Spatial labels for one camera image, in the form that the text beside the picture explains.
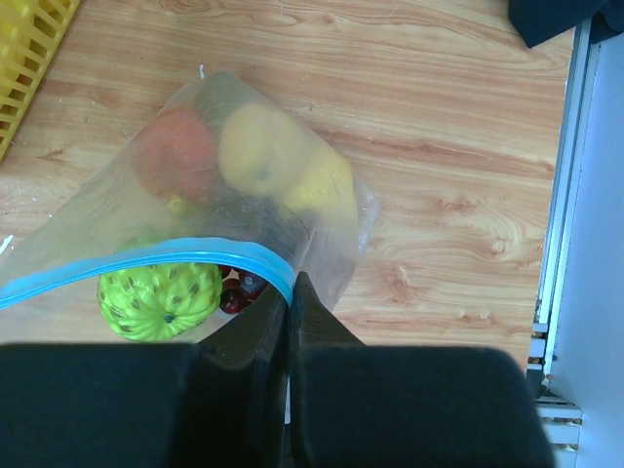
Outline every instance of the red fruit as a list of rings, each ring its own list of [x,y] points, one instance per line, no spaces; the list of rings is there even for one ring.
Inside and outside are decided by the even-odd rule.
[[[223,279],[230,276],[230,272],[232,271],[232,267],[227,265],[219,265],[218,269],[221,272],[221,278]]]
[[[248,300],[258,299],[268,285],[264,278],[249,271],[240,271],[238,277],[241,283],[241,293]]]
[[[225,280],[223,282],[223,291],[228,291],[228,290],[234,290],[234,291],[241,290],[241,284],[236,278],[230,278],[229,280]]]
[[[240,290],[225,290],[221,293],[221,310],[226,314],[238,314],[250,303]]]

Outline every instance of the blue strip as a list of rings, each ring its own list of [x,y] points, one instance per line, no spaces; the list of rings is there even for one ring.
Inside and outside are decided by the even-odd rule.
[[[289,263],[276,253],[251,242],[221,238],[184,238],[147,248],[77,260],[19,278],[0,289],[0,310],[35,295],[105,273],[136,266],[186,261],[229,265],[250,271],[273,285],[288,305],[293,302],[296,274]]]

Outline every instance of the yellow plastic basket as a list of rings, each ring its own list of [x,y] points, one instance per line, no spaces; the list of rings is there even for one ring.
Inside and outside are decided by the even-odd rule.
[[[80,0],[0,0],[0,160]]]

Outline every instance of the transparent plastic bag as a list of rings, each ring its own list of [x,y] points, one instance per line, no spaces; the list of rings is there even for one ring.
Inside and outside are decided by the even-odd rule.
[[[46,320],[69,324],[58,339],[108,339],[93,310],[110,315],[104,301],[112,299],[102,299],[109,295],[118,300],[113,310],[134,313],[124,288],[140,295],[134,305],[151,304],[168,323],[176,307],[198,310],[191,293],[218,300],[221,277],[211,265],[252,272],[287,302],[305,271],[332,309],[377,214],[374,195],[331,146],[234,75],[210,75],[181,88],[106,168],[0,258],[0,341],[46,338],[24,331],[43,330]],[[152,284],[154,293],[167,290],[166,307],[154,302]],[[184,339],[226,320],[202,314],[185,330],[193,320],[209,324]],[[131,339],[169,338],[183,332],[181,322],[175,332]]]

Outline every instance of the wooden surface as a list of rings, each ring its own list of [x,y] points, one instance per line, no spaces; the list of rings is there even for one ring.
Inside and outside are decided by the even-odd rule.
[[[527,50],[501,0],[89,0],[0,169],[0,241],[46,222],[200,66],[229,69],[380,198],[336,310],[353,332],[525,362],[570,51],[569,33]],[[91,339],[106,328],[85,300],[89,318],[31,310],[0,340]]]

